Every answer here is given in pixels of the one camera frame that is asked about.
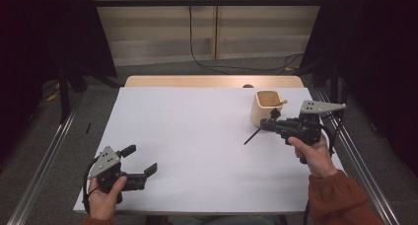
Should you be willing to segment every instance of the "aluminum rail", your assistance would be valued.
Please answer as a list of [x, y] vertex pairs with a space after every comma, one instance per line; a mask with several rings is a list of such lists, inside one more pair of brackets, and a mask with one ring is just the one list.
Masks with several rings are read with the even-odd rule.
[[36, 202], [37, 196], [42, 189], [42, 186], [46, 180], [50, 167], [61, 147], [65, 136], [73, 122], [75, 112], [81, 105], [84, 94], [81, 94], [76, 100], [73, 110], [68, 115], [67, 119], [59, 124], [58, 129], [55, 133], [54, 138], [49, 144], [42, 161], [40, 162], [34, 176], [29, 183], [24, 195], [18, 202], [15, 210], [12, 213], [7, 225], [23, 225], [28, 220], [31, 210]]
[[[317, 91], [317, 94], [321, 101], [329, 103], [329, 98], [324, 93], [324, 91], [319, 90]], [[333, 127], [336, 128], [338, 125], [337, 119], [332, 116], [331, 122]], [[375, 205], [375, 208], [378, 210], [378, 213], [380, 214], [384, 224], [399, 225], [399, 222], [396, 219], [396, 216], [393, 213], [387, 198], [384, 196], [381, 188], [378, 186], [368, 167], [363, 161], [360, 152], [357, 150], [357, 147], [348, 134], [347, 129], [343, 124], [341, 124], [339, 130], [340, 131], [338, 137], [341, 140], [348, 156], [350, 157], [354, 168], [359, 174], [360, 180], [362, 181], [365, 190], [368, 192], [373, 204]]]
[[322, 0], [94, 0], [98, 7], [136, 6], [320, 6]]

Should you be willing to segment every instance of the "orange sleeve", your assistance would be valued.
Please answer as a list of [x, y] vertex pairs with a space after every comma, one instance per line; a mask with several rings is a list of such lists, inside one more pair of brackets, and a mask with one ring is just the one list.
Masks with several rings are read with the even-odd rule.
[[83, 220], [82, 225], [115, 225], [115, 223], [113, 219], [99, 220], [99, 219], [94, 219], [88, 216]]
[[342, 171], [325, 179], [310, 176], [309, 198], [313, 224], [383, 224], [368, 195]]

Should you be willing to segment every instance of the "white wall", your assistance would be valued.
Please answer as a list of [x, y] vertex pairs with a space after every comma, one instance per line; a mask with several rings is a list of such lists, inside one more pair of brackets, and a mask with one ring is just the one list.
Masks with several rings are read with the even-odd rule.
[[[191, 60], [188, 7], [98, 10], [116, 66]], [[317, 11], [318, 7], [192, 7], [195, 56], [304, 52]]]

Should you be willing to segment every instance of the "person's left hand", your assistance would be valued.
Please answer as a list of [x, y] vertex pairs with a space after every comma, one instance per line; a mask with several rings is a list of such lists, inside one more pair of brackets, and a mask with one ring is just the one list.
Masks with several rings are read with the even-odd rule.
[[[122, 191], [127, 181], [126, 177], [120, 177], [111, 188], [110, 193], [105, 193], [99, 189], [90, 193], [90, 217], [99, 220], [113, 218], [116, 209], [117, 195]], [[99, 186], [98, 179], [90, 181], [89, 191]]]

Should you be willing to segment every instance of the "hand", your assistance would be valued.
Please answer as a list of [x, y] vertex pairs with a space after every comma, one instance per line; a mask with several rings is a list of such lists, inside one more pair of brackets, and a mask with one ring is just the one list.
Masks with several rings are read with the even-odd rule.
[[326, 139], [323, 134], [320, 136], [319, 142], [313, 146], [308, 146], [302, 140], [295, 137], [289, 137], [289, 143], [295, 147], [296, 157], [305, 157], [307, 159], [308, 167], [314, 177], [326, 178], [338, 172], [331, 161]]
[[98, 179], [90, 181], [90, 217], [99, 220], [111, 219], [116, 209], [117, 195], [122, 191], [127, 181], [126, 177], [120, 177], [113, 185], [110, 193], [101, 192], [95, 189], [99, 186]]

